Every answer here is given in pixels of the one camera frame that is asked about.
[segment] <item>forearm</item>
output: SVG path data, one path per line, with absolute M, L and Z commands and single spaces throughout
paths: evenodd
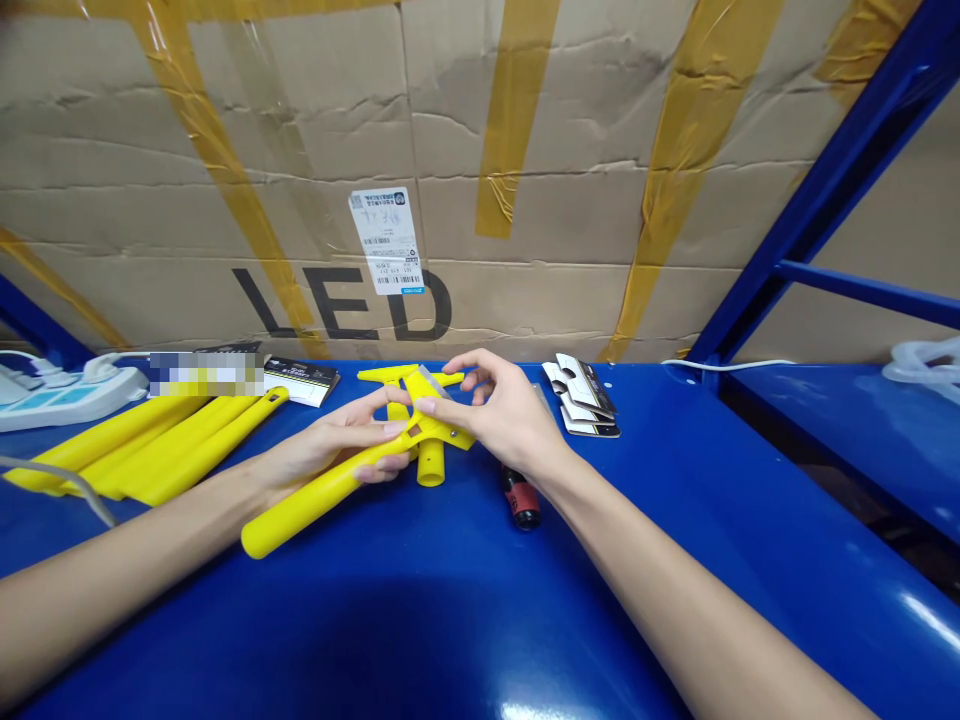
M 873 718 L 580 458 L 531 478 L 700 720 Z
M 269 504 L 252 467 L 0 581 L 0 713 L 235 542 Z

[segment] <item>plastic bag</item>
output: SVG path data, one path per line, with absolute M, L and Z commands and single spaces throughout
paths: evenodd
M 908 342 L 890 351 L 893 362 L 883 368 L 883 376 L 895 382 L 919 383 L 960 405 L 960 337 L 942 342 Z M 950 358 L 947 365 L 927 363 Z

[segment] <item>right hand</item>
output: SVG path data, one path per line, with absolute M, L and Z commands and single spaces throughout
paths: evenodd
M 489 350 L 458 355 L 445 373 L 474 367 L 460 389 L 473 390 L 473 406 L 444 398 L 420 398 L 416 408 L 425 415 L 462 427 L 500 462 L 534 482 L 548 479 L 551 468 L 562 467 L 573 451 L 564 441 L 553 415 L 518 366 Z

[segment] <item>yellow tube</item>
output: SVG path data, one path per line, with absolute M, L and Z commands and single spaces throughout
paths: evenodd
M 181 458 L 163 477 L 145 487 L 137 499 L 155 507 L 192 488 L 289 397 L 286 388 L 274 388 L 265 393 L 249 410 Z
M 163 478 L 168 469 L 182 460 L 204 440 L 237 418 L 258 400 L 257 397 L 219 397 L 205 408 L 163 433 L 152 443 L 118 466 L 108 482 L 136 500 L 151 483 Z
M 257 560 L 266 557 L 359 488 L 363 483 L 353 477 L 357 468 L 373 465 L 384 455 L 405 452 L 412 441 L 415 440 L 403 433 L 383 445 L 361 450 L 307 483 L 243 526 L 243 549 Z
M 417 482 L 423 487 L 442 485 L 444 474 L 443 441 L 424 440 L 420 443 L 420 459 L 417 461 Z
M 389 368 L 374 368 L 373 370 L 361 370 L 357 373 L 357 380 L 367 382 L 378 382 L 384 385 L 393 385 L 400 387 L 400 378 L 404 378 L 412 372 L 416 372 L 419 365 L 395 365 Z M 406 422 L 410 419 L 410 413 L 407 406 L 402 403 L 387 403 L 387 420 L 390 422 Z
M 198 408 L 208 402 L 210 398 L 194 397 L 193 400 L 194 402 L 179 405 L 174 411 L 164 415 L 135 438 L 128 440 L 113 452 L 104 455 L 96 462 L 85 467 L 80 474 L 100 495 L 108 497 L 111 500 L 122 500 L 124 494 L 120 491 L 120 488 L 114 484 L 117 476 L 113 475 L 113 471 L 135 453 L 139 452 L 141 448 L 146 447 L 167 430 L 190 417 Z M 64 492 L 70 495 L 80 495 L 80 491 L 74 487 L 73 483 L 64 483 L 62 487 Z
M 192 404 L 196 407 L 197 400 L 197 398 L 187 397 L 153 398 L 37 455 L 33 461 L 80 472 L 87 465 L 142 433 L 167 413 L 175 411 L 184 404 Z M 44 490 L 56 492 L 63 482 L 63 479 L 56 475 L 22 468 L 11 470 L 4 477 L 15 485 L 35 492 Z
M 394 365 L 388 368 L 374 368 L 373 370 L 361 370 L 357 373 L 357 380 L 368 382 L 378 382 L 384 385 L 393 385 L 400 387 L 400 380 L 414 373 L 419 365 Z M 445 375 L 444 373 L 431 373 L 434 379 L 440 383 L 440 387 L 463 382 L 463 373 L 454 373 Z M 406 422 L 410 419 L 410 412 L 407 406 L 402 403 L 387 403 L 387 420 L 390 422 Z

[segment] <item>finger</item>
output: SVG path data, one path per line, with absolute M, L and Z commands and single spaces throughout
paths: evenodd
M 400 453 L 399 455 L 384 455 L 377 460 L 377 470 L 386 470 L 400 472 L 410 464 L 410 453 Z
M 497 373 L 502 373 L 515 366 L 509 360 L 504 360 L 499 355 L 494 355 L 486 348 L 477 348 L 462 355 L 457 355 L 453 360 L 443 366 L 443 371 L 449 375 L 460 372 L 466 367 L 482 368 L 490 373 L 492 377 L 496 378 Z
M 471 428 L 473 427 L 474 414 L 477 412 L 477 408 L 472 408 L 469 405 L 463 405 L 453 400 L 434 397 L 420 398 L 417 400 L 415 407 L 424 415 L 429 415 L 430 417 L 437 418 L 437 420 L 442 420 L 451 425 L 457 425 L 472 432 Z
M 410 405 L 410 394 L 406 390 L 401 390 L 393 385 L 384 385 L 369 395 L 337 408 L 329 415 L 320 418 L 320 421 L 330 425 L 349 425 L 351 422 L 366 421 L 376 410 L 392 402 Z
M 467 373 L 467 376 L 463 379 L 463 382 L 460 383 L 460 389 L 463 392 L 470 392 L 477 385 L 483 382 L 487 382 L 490 379 L 490 373 L 484 370 L 483 368 L 477 368 Z
M 496 389 L 496 385 L 493 383 L 487 383 L 486 385 L 481 385 L 476 390 L 473 391 L 473 404 L 474 405 L 483 405 L 487 398 L 493 395 L 493 391 Z
M 381 482 L 390 482 L 396 479 L 399 474 L 399 470 L 377 470 L 373 465 L 361 465 L 354 471 L 353 477 L 365 485 L 373 485 Z
M 331 450 L 373 447 L 393 440 L 406 428 L 406 423 L 369 423 L 367 425 L 330 425 L 324 442 Z
M 384 407 L 387 403 L 398 402 L 404 405 L 411 405 L 410 393 L 406 390 L 401 390 L 396 385 L 384 385 L 379 390 L 375 390 L 369 395 L 360 398 L 359 400 L 354 400 L 354 403 L 357 403 L 360 407 L 365 410 L 378 410 Z

